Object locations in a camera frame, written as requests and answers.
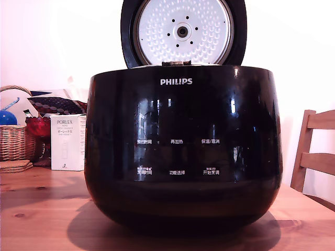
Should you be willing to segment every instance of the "chair slat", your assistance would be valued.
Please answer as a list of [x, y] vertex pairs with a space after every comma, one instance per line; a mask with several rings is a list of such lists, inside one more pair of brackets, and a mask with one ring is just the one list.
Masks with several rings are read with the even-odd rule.
[[335, 154], [303, 153], [300, 165], [301, 167], [335, 175]]
[[335, 130], [335, 110], [309, 115], [307, 128]]
[[313, 129], [307, 128], [307, 123], [308, 123], [308, 117], [313, 114], [316, 114], [316, 111], [305, 110], [303, 124], [301, 125], [297, 155], [295, 157], [295, 163], [293, 168], [291, 187], [299, 192], [303, 192], [305, 176], [306, 176], [306, 169], [300, 167], [300, 161], [302, 159], [302, 154], [308, 153], [310, 149]]

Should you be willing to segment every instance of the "lid hinge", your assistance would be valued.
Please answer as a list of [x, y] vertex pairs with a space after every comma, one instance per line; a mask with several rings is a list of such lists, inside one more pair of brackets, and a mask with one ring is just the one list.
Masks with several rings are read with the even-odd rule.
[[162, 66], [184, 66], [184, 65], [191, 65], [191, 61], [162, 62]]

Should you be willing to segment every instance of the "white wall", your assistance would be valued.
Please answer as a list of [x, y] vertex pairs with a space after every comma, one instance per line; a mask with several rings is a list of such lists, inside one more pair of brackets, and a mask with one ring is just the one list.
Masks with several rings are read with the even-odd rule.
[[[1, 0], [1, 85], [30, 90], [88, 88], [96, 73], [126, 67], [121, 0]], [[292, 169], [305, 109], [335, 109], [333, 0], [246, 0], [248, 45], [243, 65], [274, 72], [280, 103], [284, 183]], [[25, 96], [2, 95], [2, 107]], [[29, 104], [12, 108], [18, 114]], [[312, 152], [335, 153], [335, 132], [315, 131]], [[304, 192], [335, 203], [335, 177], [308, 172]]]

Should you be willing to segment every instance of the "wooden table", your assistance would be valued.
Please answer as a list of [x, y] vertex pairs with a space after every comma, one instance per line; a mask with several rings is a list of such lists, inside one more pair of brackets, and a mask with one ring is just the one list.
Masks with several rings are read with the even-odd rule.
[[34, 167], [1, 175], [1, 251], [335, 250], [335, 213], [282, 186], [270, 211], [244, 229], [203, 238], [149, 237], [106, 218], [83, 172]]

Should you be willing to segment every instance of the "philips logo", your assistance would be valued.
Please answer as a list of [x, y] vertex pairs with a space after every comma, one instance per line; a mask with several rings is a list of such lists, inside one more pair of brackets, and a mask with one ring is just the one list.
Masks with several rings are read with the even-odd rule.
[[161, 79], [161, 85], [191, 85], [193, 84], [192, 78], [173, 78]]

